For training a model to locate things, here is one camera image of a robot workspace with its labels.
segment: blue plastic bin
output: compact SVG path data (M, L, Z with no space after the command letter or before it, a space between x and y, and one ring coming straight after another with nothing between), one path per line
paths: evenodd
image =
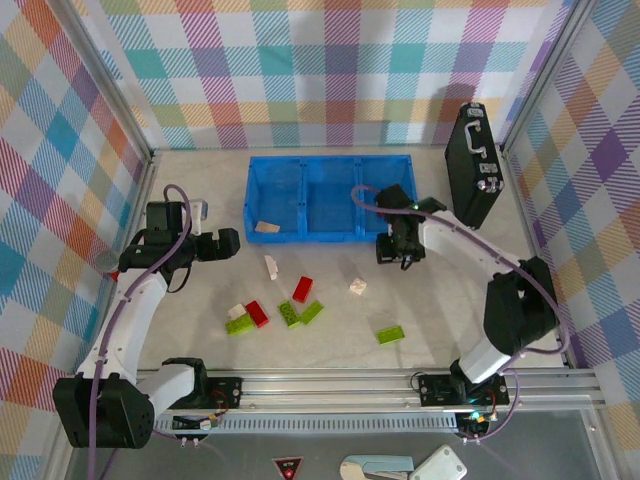
M387 224L351 200L355 185L399 183L417 200L409 155L252 157L244 204L251 243L374 242ZM360 192L373 204L374 194ZM259 221L278 233L255 231Z

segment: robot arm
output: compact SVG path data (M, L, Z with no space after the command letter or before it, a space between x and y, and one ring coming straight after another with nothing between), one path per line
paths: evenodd
M193 261L223 260L232 257L240 248L238 232L219 230L213 234L200 233L200 220L206 218L206 203L190 205L197 212L190 233L183 243L157 271L148 275L136 290L125 292L152 265L174 246L182 234L182 202L150 202L147 205L147 228L134 236L133 242L120 256L115 301L107 319L116 315L122 300L116 327L108 337L106 354L99 351L110 321L104 325L73 378L61 378L53 390L56 410L71 445L89 444L89 403L91 383L96 362L103 360L97 400L98 447L141 448L149 440L155 419L176 401L199 399L204 395L206 371L202 361L171 359L163 363L153 376L136 385L138 361L153 314L167 292L173 274L181 268L191 268Z
M485 382L523 348L558 326L558 319L540 293L505 265L519 265L555 300L551 274L544 261L537 257L522 261L501 252L438 201L429 198L414 203L399 185L382 190L375 201L381 208L417 210L431 215L431 218L384 215L390 232L380 234L376 241L379 263L401 261L402 268L407 269L425 257L425 249L430 250L466 272L486 292L484 336L451 366L452 376L467 389ZM488 250L498 252L508 262L498 261Z

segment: lime green lego brick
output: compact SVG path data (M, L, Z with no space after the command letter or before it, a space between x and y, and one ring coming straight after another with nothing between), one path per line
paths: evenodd
M404 331L400 325L396 325L395 327L380 330L376 333L376 337L378 337L378 343L380 345L384 345L386 343L402 340L404 338Z
M236 318L235 320L231 320L227 322L227 333L231 336L240 335L241 333L248 332L249 330L253 330L256 326L251 320L251 317L248 313L244 314L241 317Z
M291 302L282 302L280 305L278 305L278 310L280 310L280 314L282 315L282 318L284 318L284 321L289 328L297 327L298 325L300 325L300 317L293 309L293 305L291 305Z
M300 314L300 321L305 325L309 325L320 314L322 310L324 310L322 304L319 301L314 300L313 303Z

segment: plaid wall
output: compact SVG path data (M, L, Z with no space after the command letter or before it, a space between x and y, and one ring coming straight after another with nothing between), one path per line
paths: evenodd
M34 478L142 161L44 0L0 0L0 479Z
M154 146L242 148L445 144L472 98L498 136L574 0L86 1Z
M640 478L640 1L603 0L511 152L579 366Z

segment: white lego brick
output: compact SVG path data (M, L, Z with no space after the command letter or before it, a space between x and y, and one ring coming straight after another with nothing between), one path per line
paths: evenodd
M239 303L238 305L233 307L231 310L229 310L227 315L229 315L229 318L231 320L235 320L236 318L240 318L242 315L246 313L247 311L245 310L244 306L241 303Z
M267 270L269 270L269 276L271 280L278 278L278 265L271 255L265 255L264 261L267 262Z
M274 225L273 223L267 223L260 220L256 225L256 232L260 233L278 233L280 231L280 225Z
M349 287L349 290L358 295L362 295L362 292L364 292L365 288L367 288L367 282L360 278L356 278Z

